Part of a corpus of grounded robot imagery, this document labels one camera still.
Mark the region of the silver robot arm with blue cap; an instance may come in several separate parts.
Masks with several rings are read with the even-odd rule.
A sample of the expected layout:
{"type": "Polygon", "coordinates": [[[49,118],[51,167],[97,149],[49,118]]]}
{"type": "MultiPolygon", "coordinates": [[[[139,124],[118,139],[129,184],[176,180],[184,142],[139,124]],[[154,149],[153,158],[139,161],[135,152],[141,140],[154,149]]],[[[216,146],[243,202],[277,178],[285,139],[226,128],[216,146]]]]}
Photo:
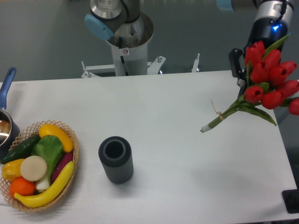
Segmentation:
{"type": "Polygon", "coordinates": [[[92,0],[84,18],[88,30],[111,47],[117,76],[148,73],[148,43],[152,20],[140,11],[138,0],[92,0]]]}

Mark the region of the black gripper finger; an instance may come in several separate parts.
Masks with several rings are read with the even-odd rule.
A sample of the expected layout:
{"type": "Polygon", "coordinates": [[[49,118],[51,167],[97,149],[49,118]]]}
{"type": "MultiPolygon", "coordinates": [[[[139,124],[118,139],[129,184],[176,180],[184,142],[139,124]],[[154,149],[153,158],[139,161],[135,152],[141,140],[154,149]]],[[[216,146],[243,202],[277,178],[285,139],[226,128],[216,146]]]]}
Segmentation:
{"type": "Polygon", "coordinates": [[[244,93],[247,87],[246,70],[243,70],[240,65],[240,58],[243,57],[243,50],[234,48],[230,51],[229,62],[232,77],[237,78],[237,86],[239,87],[238,98],[244,93]]]}

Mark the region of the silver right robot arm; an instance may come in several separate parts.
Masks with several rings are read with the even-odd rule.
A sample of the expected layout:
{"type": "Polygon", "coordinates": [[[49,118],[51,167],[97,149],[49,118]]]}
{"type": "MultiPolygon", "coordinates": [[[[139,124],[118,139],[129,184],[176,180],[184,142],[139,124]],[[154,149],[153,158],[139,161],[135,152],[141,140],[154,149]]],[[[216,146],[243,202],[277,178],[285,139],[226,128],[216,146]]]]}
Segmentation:
{"type": "Polygon", "coordinates": [[[245,56],[246,48],[262,41],[265,48],[286,36],[292,20],[295,1],[293,0],[218,0],[217,6],[223,11],[256,9],[257,14],[247,41],[241,49],[229,53],[231,69],[242,71],[239,58],[245,56]]]}

